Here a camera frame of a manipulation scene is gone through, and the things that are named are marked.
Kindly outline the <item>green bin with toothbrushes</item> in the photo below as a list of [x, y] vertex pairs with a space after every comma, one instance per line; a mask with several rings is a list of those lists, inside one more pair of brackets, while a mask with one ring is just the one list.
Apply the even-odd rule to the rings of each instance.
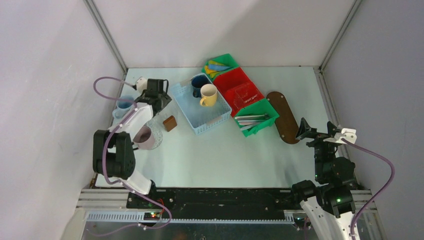
[[266, 99], [248, 105], [235, 115], [234, 120], [245, 137], [272, 126], [280, 115]]

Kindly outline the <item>glass jar with brown lid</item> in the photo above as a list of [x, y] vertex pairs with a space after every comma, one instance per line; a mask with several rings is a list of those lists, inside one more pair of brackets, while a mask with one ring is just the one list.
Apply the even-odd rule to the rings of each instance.
[[163, 111], [159, 114], [159, 122], [166, 132], [170, 132], [178, 125], [177, 114], [173, 111]]

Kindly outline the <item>dark blue ceramic mug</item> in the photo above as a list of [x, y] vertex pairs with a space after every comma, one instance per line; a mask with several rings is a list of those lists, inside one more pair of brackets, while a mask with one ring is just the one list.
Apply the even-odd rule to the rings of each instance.
[[209, 84], [210, 80], [206, 75], [199, 74], [199, 75], [194, 76], [191, 79], [190, 83], [191, 83], [191, 86], [192, 86], [192, 96], [194, 98], [200, 98], [201, 97], [201, 88], [204, 85]]

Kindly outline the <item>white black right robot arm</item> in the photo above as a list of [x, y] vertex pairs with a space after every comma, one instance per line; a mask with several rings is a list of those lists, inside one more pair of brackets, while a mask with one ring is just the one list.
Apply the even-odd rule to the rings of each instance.
[[314, 150], [314, 174], [319, 186], [311, 180], [293, 184], [291, 204], [305, 211], [319, 239], [357, 240], [356, 224], [351, 222], [356, 213], [351, 193], [356, 165], [346, 157], [336, 156], [340, 145], [356, 142], [356, 129], [338, 128], [328, 122], [327, 132], [323, 133], [301, 118], [295, 138], [311, 140], [306, 146]]

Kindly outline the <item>light blue plastic basket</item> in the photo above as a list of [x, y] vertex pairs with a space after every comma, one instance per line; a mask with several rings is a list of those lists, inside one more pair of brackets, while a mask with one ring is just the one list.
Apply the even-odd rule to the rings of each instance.
[[194, 75], [193, 78], [176, 83], [170, 87], [169, 93], [180, 107], [184, 117], [196, 135], [211, 130], [231, 118], [232, 109], [220, 92], [213, 106], [201, 106], [200, 97], [194, 97], [192, 81], [196, 77], [205, 79], [208, 84], [211, 80], [205, 73]]

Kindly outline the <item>light blue ceramic mug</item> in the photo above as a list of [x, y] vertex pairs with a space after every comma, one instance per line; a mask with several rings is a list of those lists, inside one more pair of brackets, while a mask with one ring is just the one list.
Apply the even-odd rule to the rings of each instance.
[[131, 95], [124, 95], [116, 102], [116, 109], [112, 111], [115, 120], [122, 119], [133, 106], [134, 98]]

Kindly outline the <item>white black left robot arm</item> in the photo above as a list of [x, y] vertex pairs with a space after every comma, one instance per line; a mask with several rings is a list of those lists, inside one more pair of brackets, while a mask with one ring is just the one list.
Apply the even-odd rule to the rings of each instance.
[[140, 194], [138, 201], [145, 208], [153, 208], [158, 202], [158, 194], [151, 190], [154, 182], [136, 169], [134, 140], [142, 127], [172, 101], [168, 94], [169, 81], [148, 78], [145, 86], [140, 83], [132, 84], [131, 88], [141, 91], [141, 94], [135, 99], [124, 99], [102, 94], [97, 89], [97, 84], [103, 79], [104, 77], [100, 77], [94, 81], [94, 91], [117, 104], [128, 104], [129, 110], [117, 124], [94, 133], [93, 170], [103, 175], [108, 184], [119, 183], [132, 193]]

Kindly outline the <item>pink ceramic mug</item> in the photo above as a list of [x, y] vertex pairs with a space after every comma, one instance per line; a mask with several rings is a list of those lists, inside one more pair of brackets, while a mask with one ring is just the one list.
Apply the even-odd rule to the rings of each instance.
[[137, 132], [132, 141], [139, 150], [152, 150], [156, 143], [152, 129], [146, 125]]

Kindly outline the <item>yellow ceramic mug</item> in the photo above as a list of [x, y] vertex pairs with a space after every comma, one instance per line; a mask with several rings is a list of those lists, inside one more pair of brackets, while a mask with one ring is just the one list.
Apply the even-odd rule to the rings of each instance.
[[213, 107], [217, 102], [218, 89], [213, 84], [204, 85], [201, 90], [200, 106], [202, 107]]

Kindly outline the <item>clear glass rectangular container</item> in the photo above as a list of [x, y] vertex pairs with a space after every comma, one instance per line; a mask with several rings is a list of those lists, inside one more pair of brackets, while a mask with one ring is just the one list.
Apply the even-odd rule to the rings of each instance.
[[254, 83], [244, 83], [234, 90], [234, 105], [242, 109], [260, 100], [261, 95]]

